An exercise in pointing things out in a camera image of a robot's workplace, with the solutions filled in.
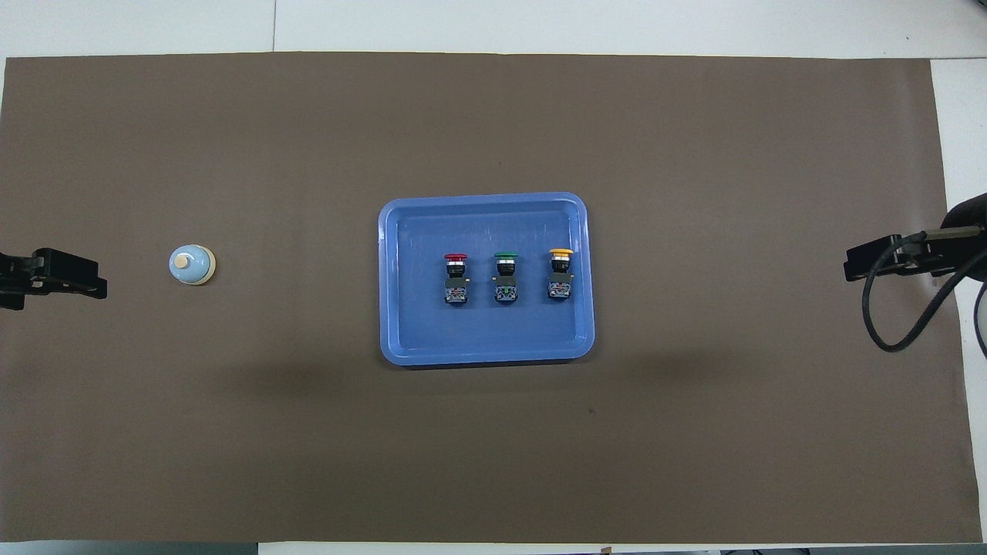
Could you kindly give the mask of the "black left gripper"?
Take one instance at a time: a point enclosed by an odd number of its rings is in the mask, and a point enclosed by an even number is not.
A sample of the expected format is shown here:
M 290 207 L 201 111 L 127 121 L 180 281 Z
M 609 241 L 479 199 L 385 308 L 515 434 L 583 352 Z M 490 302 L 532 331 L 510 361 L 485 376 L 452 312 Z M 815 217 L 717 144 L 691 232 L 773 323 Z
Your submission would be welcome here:
M 22 311 L 24 295 L 34 294 L 81 294 L 103 300 L 108 298 L 108 281 L 99 275 L 99 263 L 87 257 L 52 248 L 24 257 L 1 253 L 0 307 Z

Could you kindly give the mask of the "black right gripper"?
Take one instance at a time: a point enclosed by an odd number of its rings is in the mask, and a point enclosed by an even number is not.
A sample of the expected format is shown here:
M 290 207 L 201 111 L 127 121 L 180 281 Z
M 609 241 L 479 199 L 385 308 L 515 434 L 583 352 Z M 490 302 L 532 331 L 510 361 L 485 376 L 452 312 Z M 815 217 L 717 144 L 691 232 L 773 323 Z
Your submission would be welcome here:
M 919 233 L 922 237 L 882 257 L 886 249 L 901 239 L 900 234 L 886 235 L 857 245 L 845 252 L 843 262 L 846 282 L 864 280 L 875 264 L 875 275 L 958 274 L 960 268 L 983 252 L 986 247 L 986 194 L 981 193 L 956 204 L 945 215 L 939 228 Z M 901 255 L 904 267 L 901 268 Z

